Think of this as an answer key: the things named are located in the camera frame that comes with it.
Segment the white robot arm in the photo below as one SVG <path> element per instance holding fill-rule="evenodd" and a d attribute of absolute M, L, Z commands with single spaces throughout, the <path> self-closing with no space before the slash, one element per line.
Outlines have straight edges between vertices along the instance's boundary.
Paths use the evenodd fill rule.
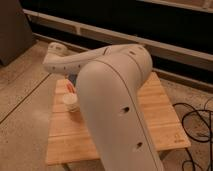
<path fill-rule="evenodd" d="M 43 65 L 50 73 L 77 77 L 80 111 L 106 171 L 164 171 L 137 98 L 152 71 L 142 45 L 71 55 L 52 42 Z"/>

